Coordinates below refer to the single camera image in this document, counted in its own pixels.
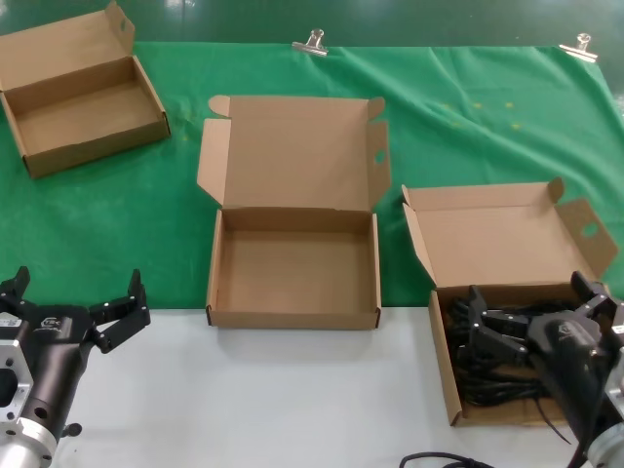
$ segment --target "green cloth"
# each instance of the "green cloth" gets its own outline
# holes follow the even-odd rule
[[[409,187],[542,181],[588,197],[624,245],[624,127],[596,65],[556,48],[331,48],[139,43],[169,140],[31,180],[0,120],[0,279],[30,268],[26,296],[90,304],[140,268],[154,308],[205,305],[217,203],[196,185],[208,99],[386,99],[394,184],[377,206],[383,305],[432,288],[401,206]],[[624,261],[604,278],[624,295]]]

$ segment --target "open cardboard box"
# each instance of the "open cardboard box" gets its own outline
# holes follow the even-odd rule
[[[560,178],[403,191],[416,255],[436,284],[429,313],[449,424],[541,422],[531,400],[492,408],[461,401],[447,347],[446,311],[455,297],[468,295],[470,285],[497,305],[577,300],[569,285],[572,272],[598,280],[617,246],[587,200],[559,203],[564,194]],[[542,407],[549,419],[563,419],[553,400],[544,400]]]
[[[210,100],[198,183],[221,205],[209,324],[369,330],[381,307],[376,216],[390,187],[383,99]]]
[[[0,98],[31,176],[169,136],[134,37],[115,2],[0,37]]]

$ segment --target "white surface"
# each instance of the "white surface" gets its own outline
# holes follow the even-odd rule
[[[397,468],[423,450],[564,468],[574,450],[547,428],[449,427],[425,309],[384,309],[377,331],[228,331],[155,311],[92,352],[67,422],[84,432],[54,468]]]

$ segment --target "binder clip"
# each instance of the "binder clip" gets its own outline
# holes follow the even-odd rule
[[[308,54],[314,54],[315,56],[325,57],[328,54],[328,50],[321,45],[321,39],[323,39],[323,29],[313,29],[310,33],[308,42],[302,44],[300,42],[293,42],[292,47],[298,51],[306,52]]]
[[[595,63],[598,56],[596,54],[590,54],[587,52],[587,46],[592,40],[592,36],[587,34],[586,32],[581,32],[578,36],[576,36],[578,43],[576,44],[576,48],[570,46],[560,45],[563,50],[567,54],[570,54],[573,57],[576,57],[581,60],[589,61],[590,63]]]

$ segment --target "box lid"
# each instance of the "box lid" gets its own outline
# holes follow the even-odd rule
[[[407,189],[409,233],[436,286],[566,283],[600,278],[617,246],[587,200],[558,203],[560,178]]]
[[[225,208],[370,211],[391,185],[382,98],[215,96],[197,182]]]
[[[0,91],[132,54],[135,27],[113,1],[105,10],[0,36]]]

